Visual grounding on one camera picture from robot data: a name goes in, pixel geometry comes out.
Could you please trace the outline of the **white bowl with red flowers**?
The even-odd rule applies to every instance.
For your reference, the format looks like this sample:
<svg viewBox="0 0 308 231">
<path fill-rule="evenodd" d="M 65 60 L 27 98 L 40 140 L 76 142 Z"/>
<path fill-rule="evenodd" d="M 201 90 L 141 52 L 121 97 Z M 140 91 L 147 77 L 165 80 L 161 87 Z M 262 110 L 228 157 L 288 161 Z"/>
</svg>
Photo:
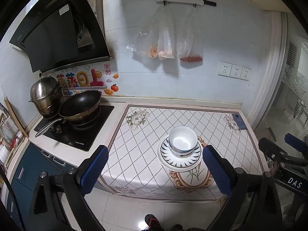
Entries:
<svg viewBox="0 0 308 231">
<path fill-rule="evenodd" d="M 175 157 L 187 157 L 189 155 L 191 155 L 194 151 L 194 149 L 191 150 L 187 150 L 187 151 L 181 151 L 181 150 L 177 150 L 174 149 L 172 147 L 169 147 L 170 152 L 175 156 Z"/>
</svg>

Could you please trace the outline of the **white bowl with blue pattern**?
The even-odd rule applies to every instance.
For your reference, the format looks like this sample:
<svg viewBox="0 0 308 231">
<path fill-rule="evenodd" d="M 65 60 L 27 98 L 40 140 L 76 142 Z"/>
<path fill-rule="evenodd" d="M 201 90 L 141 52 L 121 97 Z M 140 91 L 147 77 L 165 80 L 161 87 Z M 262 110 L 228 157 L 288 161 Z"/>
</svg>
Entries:
<svg viewBox="0 0 308 231">
<path fill-rule="evenodd" d="M 169 147 L 177 150 L 187 151 L 197 146 L 197 134 L 186 126 L 173 128 L 169 133 Z"/>
</svg>

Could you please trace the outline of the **blue kitchen cabinet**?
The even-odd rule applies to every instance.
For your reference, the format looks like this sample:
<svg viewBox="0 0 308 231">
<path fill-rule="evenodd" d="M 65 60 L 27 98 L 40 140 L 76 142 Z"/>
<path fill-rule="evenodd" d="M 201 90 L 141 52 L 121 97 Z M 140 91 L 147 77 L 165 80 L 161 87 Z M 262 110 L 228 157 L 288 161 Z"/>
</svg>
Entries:
<svg viewBox="0 0 308 231">
<path fill-rule="evenodd" d="M 10 183 L 17 201 L 14 202 L 12 194 L 9 193 L 7 210 L 15 223 L 20 225 L 18 218 L 21 217 L 24 225 L 28 226 L 32 195 L 40 173 L 47 172 L 49 175 L 58 175 L 66 173 L 72 168 L 74 166 L 30 143 L 21 156 Z"/>
</svg>

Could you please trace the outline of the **glass sliding door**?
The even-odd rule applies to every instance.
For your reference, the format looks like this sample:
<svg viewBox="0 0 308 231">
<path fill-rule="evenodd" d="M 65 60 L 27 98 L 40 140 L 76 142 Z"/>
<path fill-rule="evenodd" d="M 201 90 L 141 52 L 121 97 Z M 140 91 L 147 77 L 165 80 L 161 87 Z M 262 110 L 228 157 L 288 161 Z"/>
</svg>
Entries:
<svg viewBox="0 0 308 231">
<path fill-rule="evenodd" d="M 269 12 L 271 29 L 266 66 L 247 119 L 257 139 L 266 137 L 293 157 L 304 153 L 285 142 L 307 137 L 307 33 L 295 15 Z"/>
</svg>

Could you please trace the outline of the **black induction cooktop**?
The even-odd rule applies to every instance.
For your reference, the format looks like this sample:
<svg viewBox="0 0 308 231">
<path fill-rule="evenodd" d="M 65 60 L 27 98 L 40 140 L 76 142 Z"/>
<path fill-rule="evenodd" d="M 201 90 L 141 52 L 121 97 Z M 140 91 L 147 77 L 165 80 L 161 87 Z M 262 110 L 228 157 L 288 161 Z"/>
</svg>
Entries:
<svg viewBox="0 0 308 231">
<path fill-rule="evenodd" d="M 57 121 L 42 135 L 48 139 L 48 143 L 53 146 L 64 144 L 87 152 L 113 109 L 112 105 L 99 105 L 92 115 L 76 122 L 61 120 L 59 116 L 49 120 L 42 119 L 34 131 L 39 132 L 47 124 Z"/>
</svg>

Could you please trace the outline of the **floral diamond pattern table mat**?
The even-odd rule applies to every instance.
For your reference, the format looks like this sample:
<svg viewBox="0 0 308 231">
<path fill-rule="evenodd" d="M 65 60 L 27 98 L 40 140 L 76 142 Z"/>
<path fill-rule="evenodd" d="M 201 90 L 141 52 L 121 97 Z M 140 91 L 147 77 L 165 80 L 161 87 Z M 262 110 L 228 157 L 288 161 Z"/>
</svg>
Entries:
<svg viewBox="0 0 308 231">
<path fill-rule="evenodd" d="M 203 161 L 212 146 L 233 167 L 267 170 L 257 139 L 238 110 L 128 105 L 109 144 L 101 178 L 125 197 L 210 201 L 223 197 Z"/>
</svg>

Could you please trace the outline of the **blue smartphone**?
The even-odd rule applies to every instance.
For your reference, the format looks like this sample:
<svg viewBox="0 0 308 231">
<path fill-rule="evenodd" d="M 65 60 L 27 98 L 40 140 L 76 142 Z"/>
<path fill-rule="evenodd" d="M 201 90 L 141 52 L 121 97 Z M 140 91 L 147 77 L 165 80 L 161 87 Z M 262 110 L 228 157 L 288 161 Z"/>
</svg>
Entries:
<svg viewBox="0 0 308 231">
<path fill-rule="evenodd" d="M 246 124 L 245 122 L 243 121 L 242 117 L 240 116 L 240 114 L 238 113 L 234 113 L 232 114 L 232 117 L 238 127 L 239 130 L 246 130 L 247 127 L 246 127 Z"/>
</svg>

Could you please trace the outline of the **black shoe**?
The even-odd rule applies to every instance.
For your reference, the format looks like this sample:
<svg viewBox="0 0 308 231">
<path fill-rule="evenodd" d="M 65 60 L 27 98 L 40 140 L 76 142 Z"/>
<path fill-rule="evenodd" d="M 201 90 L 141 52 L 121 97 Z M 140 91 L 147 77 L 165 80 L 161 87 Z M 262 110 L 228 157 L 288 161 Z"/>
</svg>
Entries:
<svg viewBox="0 0 308 231">
<path fill-rule="evenodd" d="M 160 222 L 153 214 L 147 214 L 145 216 L 145 222 L 150 229 L 161 228 Z"/>
</svg>

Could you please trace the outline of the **stainless steel steamer pot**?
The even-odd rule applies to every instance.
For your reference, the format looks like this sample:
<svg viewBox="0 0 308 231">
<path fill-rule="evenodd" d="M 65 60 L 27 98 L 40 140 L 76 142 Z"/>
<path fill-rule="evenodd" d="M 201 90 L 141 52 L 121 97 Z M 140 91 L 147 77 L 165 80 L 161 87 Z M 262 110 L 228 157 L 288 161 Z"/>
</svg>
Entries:
<svg viewBox="0 0 308 231">
<path fill-rule="evenodd" d="M 55 78 L 41 77 L 40 74 L 40 79 L 31 86 L 29 102 L 35 105 L 40 115 L 52 118 L 64 102 L 62 87 Z"/>
</svg>

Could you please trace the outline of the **plastic bag with red beans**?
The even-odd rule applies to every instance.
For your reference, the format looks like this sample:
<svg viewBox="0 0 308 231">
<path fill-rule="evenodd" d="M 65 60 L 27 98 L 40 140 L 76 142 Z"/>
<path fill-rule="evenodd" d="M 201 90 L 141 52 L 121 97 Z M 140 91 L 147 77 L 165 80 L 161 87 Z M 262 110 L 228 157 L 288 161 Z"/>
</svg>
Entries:
<svg viewBox="0 0 308 231">
<path fill-rule="evenodd" d="M 196 9 L 197 4 L 194 4 L 184 18 L 177 41 L 178 58 L 184 63 L 201 63 L 203 61 L 203 47 L 196 20 Z"/>
</svg>

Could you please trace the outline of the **plastic bag with eggs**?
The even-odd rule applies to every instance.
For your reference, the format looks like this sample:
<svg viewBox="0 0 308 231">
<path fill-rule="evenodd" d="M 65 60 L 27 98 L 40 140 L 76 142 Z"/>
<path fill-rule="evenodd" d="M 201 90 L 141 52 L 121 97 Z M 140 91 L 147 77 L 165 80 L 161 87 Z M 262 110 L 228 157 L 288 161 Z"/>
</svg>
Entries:
<svg viewBox="0 0 308 231">
<path fill-rule="evenodd" d="M 159 10 L 159 60 L 174 59 L 175 47 L 174 20 L 168 4 L 161 6 Z"/>
</svg>

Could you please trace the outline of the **plastic bag with orange food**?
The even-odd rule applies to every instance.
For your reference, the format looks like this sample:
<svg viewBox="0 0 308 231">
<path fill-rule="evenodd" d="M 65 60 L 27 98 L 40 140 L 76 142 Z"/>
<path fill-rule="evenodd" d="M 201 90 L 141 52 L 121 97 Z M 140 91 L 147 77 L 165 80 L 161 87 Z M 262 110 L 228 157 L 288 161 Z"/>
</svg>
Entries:
<svg viewBox="0 0 308 231">
<path fill-rule="evenodd" d="M 151 17 L 142 22 L 139 31 L 127 45 L 127 50 L 151 59 L 158 56 L 160 9 L 161 7 L 158 7 Z"/>
</svg>

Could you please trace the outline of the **black range hood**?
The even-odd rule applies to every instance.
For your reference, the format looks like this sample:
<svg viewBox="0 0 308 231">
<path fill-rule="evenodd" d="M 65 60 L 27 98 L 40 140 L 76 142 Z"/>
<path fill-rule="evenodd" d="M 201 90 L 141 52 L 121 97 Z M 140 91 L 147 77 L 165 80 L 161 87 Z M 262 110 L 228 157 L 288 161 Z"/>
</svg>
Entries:
<svg viewBox="0 0 308 231">
<path fill-rule="evenodd" d="M 103 62 L 112 57 L 88 0 L 38 0 L 10 43 L 28 55 L 34 72 Z"/>
</svg>

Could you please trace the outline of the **right white wall socket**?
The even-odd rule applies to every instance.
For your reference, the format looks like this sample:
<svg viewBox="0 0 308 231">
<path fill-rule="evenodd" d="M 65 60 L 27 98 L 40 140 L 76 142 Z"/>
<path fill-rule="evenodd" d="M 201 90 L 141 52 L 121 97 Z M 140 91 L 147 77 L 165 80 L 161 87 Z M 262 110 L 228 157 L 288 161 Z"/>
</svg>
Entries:
<svg viewBox="0 0 308 231">
<path fill-rule="evenodd" d="M 243 67 L 240 80 L 249 81 L 251 76 L 251 71 L 252 71 L 251 69 Z"/>
</svg>

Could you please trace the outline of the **white wall socket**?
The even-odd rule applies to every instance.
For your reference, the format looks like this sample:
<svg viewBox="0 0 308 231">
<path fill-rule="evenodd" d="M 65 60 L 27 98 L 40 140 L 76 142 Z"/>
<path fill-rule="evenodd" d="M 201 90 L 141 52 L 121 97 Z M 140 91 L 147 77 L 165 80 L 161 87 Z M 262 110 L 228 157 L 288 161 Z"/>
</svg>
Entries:
<svg viewBox="0 0 308 231">
<path fill-rule="evenodd" d="M 223 77 L 230 77 L 232 64 L 219 62 L 217 74 Z"/>
<path fill-rule="evenodd" d="M 243 67 L 238 65 L 232 65 L 230 71 L 230 78 L 240 79 Z"/>
<path fill-rule="evenodd" d="M 252 71 L 251 69 L 243 67 L 240 80 L 249 81 L 251 76 L 251 71 Z"/>
</svg>

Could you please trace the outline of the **middle white wall socket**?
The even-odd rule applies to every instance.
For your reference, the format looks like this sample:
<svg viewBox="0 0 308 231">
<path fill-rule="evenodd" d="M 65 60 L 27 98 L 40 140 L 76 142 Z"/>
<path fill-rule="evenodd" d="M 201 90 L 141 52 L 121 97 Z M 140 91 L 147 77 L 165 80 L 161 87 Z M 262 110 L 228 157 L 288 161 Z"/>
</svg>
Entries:
<svg viewBox="0 0 308 231">
<path fill-rule="evenodd" d="M 230 78 L 240 79 L 243 67 L 238 65 L 232 65 L 230 71 Z"/>
</svg>

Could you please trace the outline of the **left white wall socket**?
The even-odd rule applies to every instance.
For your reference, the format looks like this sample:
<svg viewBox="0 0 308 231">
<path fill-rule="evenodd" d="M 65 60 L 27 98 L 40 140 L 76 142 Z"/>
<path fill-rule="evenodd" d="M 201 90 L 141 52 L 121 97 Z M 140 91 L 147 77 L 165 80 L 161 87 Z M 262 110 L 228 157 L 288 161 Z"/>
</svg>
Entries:
<svg viewBox="0 0 308 231">
<path fill-rule="evenodd" d="M 230 77 L 232 64 L 219 62 L 217 74 L 223 77 Z"/>
</svg>

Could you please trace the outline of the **colourful wall sticker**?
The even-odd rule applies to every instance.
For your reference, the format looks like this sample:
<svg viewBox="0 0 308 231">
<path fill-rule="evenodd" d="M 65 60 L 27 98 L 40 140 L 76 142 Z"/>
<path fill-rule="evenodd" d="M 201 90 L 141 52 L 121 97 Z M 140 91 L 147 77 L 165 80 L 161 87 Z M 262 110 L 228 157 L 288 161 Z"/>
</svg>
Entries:
<svg viewBox="0 0 308 231">
<path fill-rule="evenodd" d="M 120 75 L 112 62 L 85 64 L 54 71 L 55 78 L 65 97 L 87 90 L 97 90 L 102 96 L 112 96 L 120 90 Z"/>
</svg>

